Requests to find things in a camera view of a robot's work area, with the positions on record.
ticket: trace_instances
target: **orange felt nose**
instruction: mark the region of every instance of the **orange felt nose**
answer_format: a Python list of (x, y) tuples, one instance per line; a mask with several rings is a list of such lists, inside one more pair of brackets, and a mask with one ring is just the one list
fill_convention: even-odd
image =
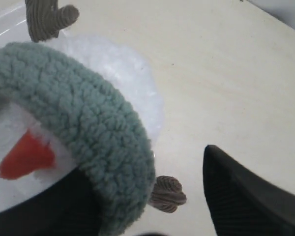
[(27, 131), (0, 163), (0, 178), (14, 180), (54, 166), (55, 154), (49, 145)]

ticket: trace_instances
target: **white table surface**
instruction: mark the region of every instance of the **white table surface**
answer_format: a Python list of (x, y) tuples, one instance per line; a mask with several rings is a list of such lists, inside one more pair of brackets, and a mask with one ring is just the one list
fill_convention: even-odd
[(127, 236), (215, 235), (202, 184), (207, 144), (295, 194), (295, 31), (245, 0), (59, 2), (81, 12), (73, 33), (145, 55), (165, 98), (157, 171), (181, 181), (188, 203), (168, 215), (147, 207)]

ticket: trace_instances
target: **green fleece hat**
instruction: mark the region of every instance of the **green fleece hat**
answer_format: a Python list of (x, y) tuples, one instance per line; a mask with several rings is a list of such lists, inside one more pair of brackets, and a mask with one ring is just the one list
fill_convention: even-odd
[(0, 49), (0, 97), (19, 104), (71, 151), (100, 193), (101, 236), (117, 236), (144, 211), (155, 181), (138, 114), (101, 75), (36, 43)]

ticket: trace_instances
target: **white plush fabric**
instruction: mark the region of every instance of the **white plush fabric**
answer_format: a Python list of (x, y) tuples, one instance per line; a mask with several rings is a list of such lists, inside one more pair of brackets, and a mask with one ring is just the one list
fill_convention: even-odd
[[(138, 112), (147, 135), (155, 144), (163, 124), (163, 100), (149, 64), (132, 49), (99, 36), (68, 36), (43, 43), (101, 74), (119, 89)], [(68, 174), (75, 164), (57, 138), (11, 103), (0, 116), (0, 162), (27, 128), (48, 140), (56, 154), (57, 168), (37, 171), (18, 180), (0, 179), (0, 211), (44, 191)]]

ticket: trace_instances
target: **black object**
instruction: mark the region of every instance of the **black object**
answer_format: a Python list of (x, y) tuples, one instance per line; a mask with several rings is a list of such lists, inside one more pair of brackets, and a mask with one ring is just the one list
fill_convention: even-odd
[(205, 149), (203, 184), (218, 236), (295, 236), (295, 195), (216, 146)]
[(75, 169), (35, 197), (0, 213), (0, 236), (96, 236), (100, 199)]

